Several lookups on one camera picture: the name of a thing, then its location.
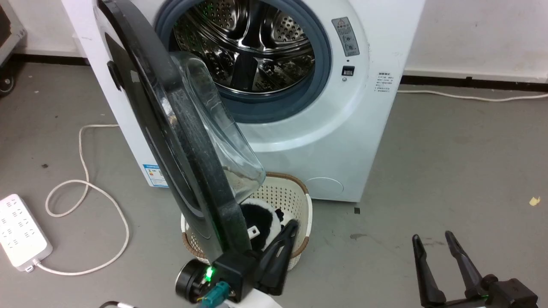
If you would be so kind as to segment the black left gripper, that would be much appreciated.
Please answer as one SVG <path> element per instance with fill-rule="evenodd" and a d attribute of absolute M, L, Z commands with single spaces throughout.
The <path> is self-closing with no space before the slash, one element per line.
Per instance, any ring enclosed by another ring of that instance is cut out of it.
<path fill-rule="evenodd" d="M 241 253 L 224 253 L 208 264 L 195 258 L 176 277 L 176 294 L 200 308 L 238 304 L 254 288 L 270 296 L 280 296 L 286 282 L 299 223 L 292 219 L 256 259 Z"/>

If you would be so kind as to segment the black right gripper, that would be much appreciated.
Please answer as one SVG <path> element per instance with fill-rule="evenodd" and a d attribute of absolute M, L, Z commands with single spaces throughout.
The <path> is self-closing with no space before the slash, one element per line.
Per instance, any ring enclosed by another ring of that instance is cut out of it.
<path fill-rule="evenodd" d="M 427 253 L 418 234 L 412 244 L 420 303 L 429 308 L 538 308 L 538 295 L 520 280 L 499 280 L 495 275 L 482 278 L 480 272 L 451 231 L 445 232 L 450 253 L 456 259 L 464 285 L 465 297 L 446 301 L 427 263 Z"/>

